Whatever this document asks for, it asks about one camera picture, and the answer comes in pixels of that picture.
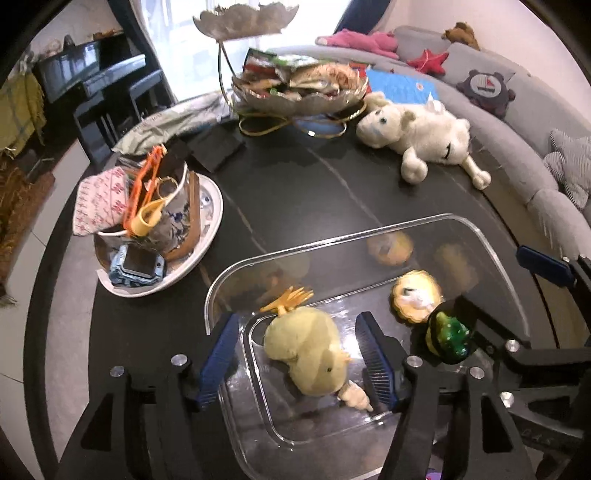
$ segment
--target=snack pile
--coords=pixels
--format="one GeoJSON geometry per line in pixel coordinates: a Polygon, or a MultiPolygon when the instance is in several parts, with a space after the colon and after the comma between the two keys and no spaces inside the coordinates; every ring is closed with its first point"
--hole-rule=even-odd
{"type": "Polygon", "coordinates": [[[283,96],[298,101],[321,94],[337,96],[360,88],[365,80],[348,65],[300,55],[265,53],[251,48],[243,72],[232,79],[235,89],[261,98],[283,96]]]}

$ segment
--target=striped pillow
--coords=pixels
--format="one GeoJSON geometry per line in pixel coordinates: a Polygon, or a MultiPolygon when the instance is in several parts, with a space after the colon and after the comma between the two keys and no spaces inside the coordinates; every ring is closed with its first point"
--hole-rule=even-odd
{"type": "Polygon", "coordinates": [[[591,192],[591,137],[574,140],[560,130],[550,132],[552,153],[544,165],[564,189],[564,194],[582,210],[591,192]]]}

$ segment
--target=metal bowl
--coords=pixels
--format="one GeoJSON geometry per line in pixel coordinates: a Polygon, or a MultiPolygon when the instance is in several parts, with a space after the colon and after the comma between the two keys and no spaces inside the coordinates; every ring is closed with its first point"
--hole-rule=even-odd
{"type": "Polygon", "coordinates": [[[328,115],[345,110],[359,103],[368,88],[368,79],[359,79],[359,86],[352,90],[343,90],[336,96],[312,93],[300,99],[287,98],[282,93],[262,96],[249,89],[234,85],[234,94],[250,108],[259,112],[284,117],[328,115]]]}

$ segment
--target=plush sheep leg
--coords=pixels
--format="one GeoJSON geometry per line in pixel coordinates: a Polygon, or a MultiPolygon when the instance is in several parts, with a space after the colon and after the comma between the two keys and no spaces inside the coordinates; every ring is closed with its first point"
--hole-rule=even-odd
{"type": "Polygon", "coordinates": [[[427,176],[427,164],[417,157],[414,147],[410,147],[402,156],[402,166],[400,173],[404,180],[412,185],[421,183],[427,176]]]}
{"type": "Polygon", "coordinates": [[[462,167],[470,175],[472,184],[478,190],[484,190],[491,184],[491,174],[485,170],[481,170],[470,155],[462,162],[462,167]]]}

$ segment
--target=white wall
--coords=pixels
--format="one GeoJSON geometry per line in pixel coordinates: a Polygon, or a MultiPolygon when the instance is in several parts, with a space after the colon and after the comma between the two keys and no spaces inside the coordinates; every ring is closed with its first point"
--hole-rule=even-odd
{"type": "Polygon", "coordinates": [[[72,0],[31,42],[35,53],[43,52],[53,40],[61,43],[70,34],[76,45],[92,40],[92,34],[120,30],[107,0],[72,0]]]}
{"type": "Polygon", "coordinates": [[[400,25],[410,25],[411,2],[413,0],[392,0],[386,13],[374,31],[390,32],[400,25]]]}
{"type": "Polygon", "coordinates": [[[589,82],[555,33],[519,0],[399,1],[410,2],[408,24],[414,27],[442,33],[468,22],[482,48],[524,66],[591,121],[589,82]]]}

